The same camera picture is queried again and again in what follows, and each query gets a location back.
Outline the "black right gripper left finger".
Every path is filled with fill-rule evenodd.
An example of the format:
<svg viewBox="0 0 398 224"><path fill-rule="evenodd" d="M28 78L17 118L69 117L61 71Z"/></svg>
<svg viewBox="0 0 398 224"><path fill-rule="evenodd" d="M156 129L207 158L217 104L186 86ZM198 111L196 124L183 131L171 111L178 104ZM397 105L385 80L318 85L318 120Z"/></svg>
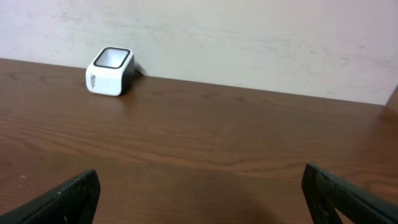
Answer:
<svg viewBox="0 0 398 224"><path fill-rule="evenodd" d="M1 215L1 223L88 223L92 224L101 187L90 169L39 197Z"/></svg>

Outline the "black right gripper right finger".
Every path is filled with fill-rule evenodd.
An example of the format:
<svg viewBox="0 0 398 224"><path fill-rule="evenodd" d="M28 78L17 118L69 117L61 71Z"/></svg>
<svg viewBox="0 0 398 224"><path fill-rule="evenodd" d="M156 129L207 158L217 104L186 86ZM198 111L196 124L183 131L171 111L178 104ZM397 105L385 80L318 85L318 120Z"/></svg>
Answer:
<svg viewBox="0 0 398 224"><path fill-rule="evenodd" d="M397 206L314 164L307 164L302 191L314 224L341 223L341 212L353 223L397 224Z"/></svg>

